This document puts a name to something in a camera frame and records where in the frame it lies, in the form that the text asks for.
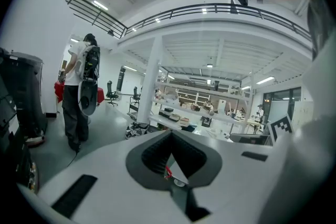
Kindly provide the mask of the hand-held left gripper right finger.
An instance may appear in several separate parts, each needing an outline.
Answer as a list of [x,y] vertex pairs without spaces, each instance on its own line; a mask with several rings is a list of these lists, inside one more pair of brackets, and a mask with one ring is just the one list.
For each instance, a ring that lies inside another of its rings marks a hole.
[[172,131],[187,178],[185,213],[193,223],[258,223],[284,164],[283,139],[274,146],[225,142]]

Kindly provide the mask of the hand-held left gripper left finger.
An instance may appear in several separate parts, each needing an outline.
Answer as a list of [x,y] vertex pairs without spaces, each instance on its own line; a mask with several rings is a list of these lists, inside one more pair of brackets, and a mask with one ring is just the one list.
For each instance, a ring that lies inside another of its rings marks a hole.
[[[143,188],[127,171],[128,152],[149,139],[132,138],[83,156],[46,183],[39,195],[22,185],[18,189],[47,223],[189,223],[168,192]],[[51,205],[83,174],[97,181],[66,218]]]

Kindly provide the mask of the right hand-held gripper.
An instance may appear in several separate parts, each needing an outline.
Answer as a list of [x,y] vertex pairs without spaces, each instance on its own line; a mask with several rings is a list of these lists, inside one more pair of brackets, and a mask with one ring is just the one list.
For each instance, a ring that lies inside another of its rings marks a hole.
[[274,122],[268,121],[261,134],[231,134],[229,139],[234,143],[274,146],[280,138],[292,134],[291,119],[286,114]]

